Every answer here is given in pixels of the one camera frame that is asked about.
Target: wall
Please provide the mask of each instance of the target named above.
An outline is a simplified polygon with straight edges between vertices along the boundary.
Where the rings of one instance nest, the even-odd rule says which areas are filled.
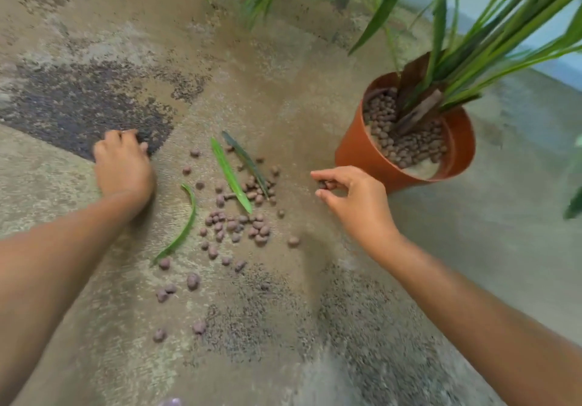
[[[430,0],[401,0],[410,8],[419,10],[425,7]],[[489,0],[460,0],[460,19],[459,32],[464,33],[469,30],[478,16],[481,14]],[[565,9],[559,12],[554,18],[547,22],[536,33],[531,35],[523,45],[526,48],[537,48],[548,41],[561,35],[570,23],[570,20],[580,1],[576,1],[568,5]],[[448,0],[450,9],[454,7],[454,0]],[[570,54],[546,62],[535,67],[536,70],[549,75],[552,78],[558,79],[563,83],[582,91],[582,55]]]

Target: gray floor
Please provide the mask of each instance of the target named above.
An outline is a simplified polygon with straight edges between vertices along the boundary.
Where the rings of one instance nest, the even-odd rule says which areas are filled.
[[[107,255],[16,404],[499,404],[313,196],[308,172],[332,165],[363,89],[393,69],[382,40],[347,57],[366,21],[353,6],[280,0],[249,32],[236,0],[211,1],[0,0],[0,234],[96,199],[90,147],[106,128],[138,127],[159,175],[150,214]],[[430,45],[426,24],[404,31],[412,17],[391,20],[401,62]],[[413,241],[578,343],[580,222],[560,215],[579,179],[565,171],[581,100],[535,72],[504,80],[468,107],[468,171],[390,198]],[[189,149],[203,151],[189,180],[212,184],[208,141],[223,129],[282,167],[287,217],[265,207],[263,249],[222,245],[249,261],[242,276],[209,262],[195,236],[169,272],[150,269],[187,217]],[[199,193],[201,215],[213,195]],[[287,249],[289,234],[301,248]],[[195,293],[183,289],[190,271],[203,279]],[[160,305],[168,280],[180,291]],[[202,340],[189,327],[198,318]],[[156,345],[162,325],[169,338]]]

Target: person's left hand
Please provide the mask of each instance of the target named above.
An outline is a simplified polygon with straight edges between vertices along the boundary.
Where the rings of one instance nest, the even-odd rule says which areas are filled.
[[[141,211],[156,188],[147,143],[139,144],[135,130],[110,130],[93,147],[97,185],[104,197],[126,193]]]

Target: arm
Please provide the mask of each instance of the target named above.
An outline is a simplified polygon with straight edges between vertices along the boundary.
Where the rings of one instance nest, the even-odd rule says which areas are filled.
[[[397,231],[382,183],[355,167],[312,172],[316,194],[508,406],[582,404],[582,350],[448,269]]]
[[[107,248],[148,202],[155,184],[132,132],[97,143],[103,198],[0,241],[0,405],[16,397],[62,317]]]

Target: plastic flower pot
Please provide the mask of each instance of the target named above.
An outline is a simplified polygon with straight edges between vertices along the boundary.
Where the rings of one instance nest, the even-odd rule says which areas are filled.
[[[400,87],[400,77],[396,72],[382,75],[370,83],[358,105],[352,124],[335,151],[335,164],[361,168],[382,182],[387,193],[414,185],[432,184],[465,171],[475,155],[475,135],[469,116],[461,106],[439,117],[448,150],[443,155],[440,167],[432,178],[422,179],[410,175],[384,158],[366,132],[362,108],[363,104],[378,91],[390,87]]]

